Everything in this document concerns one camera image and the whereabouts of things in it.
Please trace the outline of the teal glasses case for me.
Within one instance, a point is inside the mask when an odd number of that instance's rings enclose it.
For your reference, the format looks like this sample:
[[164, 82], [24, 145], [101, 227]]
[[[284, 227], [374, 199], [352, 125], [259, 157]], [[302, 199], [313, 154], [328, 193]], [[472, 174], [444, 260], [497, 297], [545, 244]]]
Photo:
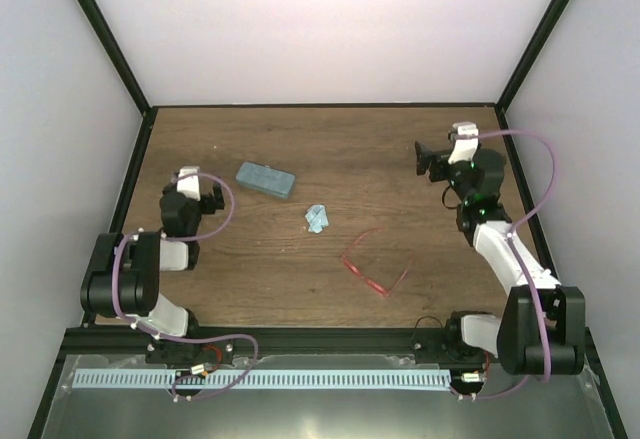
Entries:
[[248, 189], [288, 199], [294, 189], [296, 176], [267, 166], [244, 162], [236, 174], [236, 181]]

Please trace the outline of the light blue cleaning cloth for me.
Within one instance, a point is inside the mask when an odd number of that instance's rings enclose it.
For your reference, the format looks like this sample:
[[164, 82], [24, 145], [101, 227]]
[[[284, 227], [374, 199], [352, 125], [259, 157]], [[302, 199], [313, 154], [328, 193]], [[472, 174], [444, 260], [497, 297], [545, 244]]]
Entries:
[[310, 206], [305, 214], [305, 220], [308, 224], [307, 230], [311, 233], [319, 234], [329, 226], [326, 208], [322, 204]]

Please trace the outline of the red transparent sunglasses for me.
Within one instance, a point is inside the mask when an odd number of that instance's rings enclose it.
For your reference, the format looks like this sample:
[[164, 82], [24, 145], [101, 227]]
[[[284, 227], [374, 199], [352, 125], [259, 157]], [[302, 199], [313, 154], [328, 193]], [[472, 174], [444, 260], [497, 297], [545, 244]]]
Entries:
[[369, 289], [389, 297], [412, 271], [415, 252], [400, 229], [374, 227], [349, 243], [340, 261]]

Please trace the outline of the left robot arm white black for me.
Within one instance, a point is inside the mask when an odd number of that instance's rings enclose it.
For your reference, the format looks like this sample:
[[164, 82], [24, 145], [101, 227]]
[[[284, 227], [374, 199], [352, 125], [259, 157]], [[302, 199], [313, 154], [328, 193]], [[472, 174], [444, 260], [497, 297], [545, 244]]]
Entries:
[[197, 320], [190, 310], [161, 294], [160, 274], [195, 268], [200, 253], [196, 233], [202, 217], [224, 208], [218, 182], [208, 193], [170, 184], [159, 200], [159, 230], [99, 235], [80, 288], [85, 313], [119, 318], [157, 338], [171, 336], [170, 352], [181, 362], [196, 361], [205, 341], [193, 330]]

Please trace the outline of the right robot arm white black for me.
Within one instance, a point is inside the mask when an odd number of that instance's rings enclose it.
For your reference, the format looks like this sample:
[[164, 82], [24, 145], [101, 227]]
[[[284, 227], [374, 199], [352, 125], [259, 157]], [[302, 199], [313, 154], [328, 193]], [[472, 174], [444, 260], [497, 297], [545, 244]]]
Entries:
[[564, 287], [519, 238], [501, 202], [505, 158], [475, 141], [433, 151], [416, 143], [416, 173], [444, 182], [457, 196], [456, 224], [486, 261], [507, 302], [500, 317], [455, 312], [444, 337], [447, 355], [458, 362], [479, 349], [496, 357], [512, 375], [577, 375], [584, 365], [586, 301]]

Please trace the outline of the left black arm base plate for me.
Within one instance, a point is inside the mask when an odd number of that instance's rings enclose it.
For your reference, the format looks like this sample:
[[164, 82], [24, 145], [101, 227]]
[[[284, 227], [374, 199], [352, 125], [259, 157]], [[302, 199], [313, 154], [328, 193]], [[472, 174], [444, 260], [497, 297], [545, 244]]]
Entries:
[[229, 364], [233, 358], [234, 346], [234, 340], [187, 344], [151, 339], [147, 345], [145, 363], [172, 368], [187, 368], [201, 363]]

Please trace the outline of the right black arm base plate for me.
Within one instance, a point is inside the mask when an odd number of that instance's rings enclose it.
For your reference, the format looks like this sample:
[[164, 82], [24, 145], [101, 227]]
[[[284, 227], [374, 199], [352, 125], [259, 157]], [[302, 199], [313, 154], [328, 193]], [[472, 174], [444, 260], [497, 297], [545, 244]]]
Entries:
[[462, 339], [462, 313], [454, 312], [445, 321], [433, 315], [423, 315], [414, 323], [411, 346], [418, 356], [447, 359], [455, 364], [482, 363], [488, 368], [492, 355]]

